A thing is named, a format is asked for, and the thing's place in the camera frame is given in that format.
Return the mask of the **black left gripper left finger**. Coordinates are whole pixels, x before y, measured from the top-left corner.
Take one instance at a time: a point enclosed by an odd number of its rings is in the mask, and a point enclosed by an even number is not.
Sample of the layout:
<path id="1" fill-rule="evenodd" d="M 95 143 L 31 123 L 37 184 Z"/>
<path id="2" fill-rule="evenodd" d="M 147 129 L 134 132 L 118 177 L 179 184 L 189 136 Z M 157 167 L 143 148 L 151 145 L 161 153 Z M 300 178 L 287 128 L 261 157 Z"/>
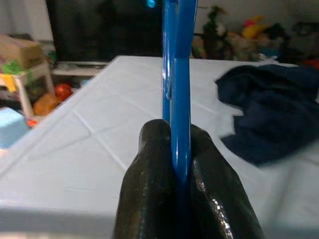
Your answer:
<path id="1" fill-rule="evenodd" d="M 162 119 L 143 125 L 139 150 L 123 177 L 114 238 L 175 238 L 175 173 L 170 136 L 170 126 Z"/>

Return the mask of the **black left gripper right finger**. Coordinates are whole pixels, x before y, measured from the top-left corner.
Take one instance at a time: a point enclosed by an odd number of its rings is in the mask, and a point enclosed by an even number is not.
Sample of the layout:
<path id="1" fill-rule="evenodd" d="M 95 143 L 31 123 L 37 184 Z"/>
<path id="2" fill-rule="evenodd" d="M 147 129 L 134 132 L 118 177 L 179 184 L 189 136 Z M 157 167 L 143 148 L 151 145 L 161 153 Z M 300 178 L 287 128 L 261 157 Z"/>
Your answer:
<path id="1" fill-rule="evenodd" d="M 242 182 L 207 131 L 191 126 L 190 201 L 195 239 L 263 239 Z"/>

